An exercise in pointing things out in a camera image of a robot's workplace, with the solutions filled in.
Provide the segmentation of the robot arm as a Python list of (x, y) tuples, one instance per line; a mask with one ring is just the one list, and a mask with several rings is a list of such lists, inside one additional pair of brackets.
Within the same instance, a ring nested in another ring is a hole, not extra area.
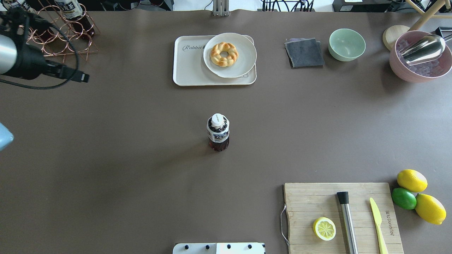
[(69, 81), (89, 82), (89, 74), (79, 70), (78, 59), (76, 59), (76, 67), (70, 68), (63, 63), (47, 60), (35, 46), (27, 43), (20, 45), (18, 39), (13, 39), (6, 35), (1, 35), (0, 65), (1, 74), (7, 77), (32, 80), (43, 74), (63, 80), (59, 85), (47, 87), (23, 85), (5, 79), (1, 80), (2, 83), (26, 89), (50, 90), (59, 88)]

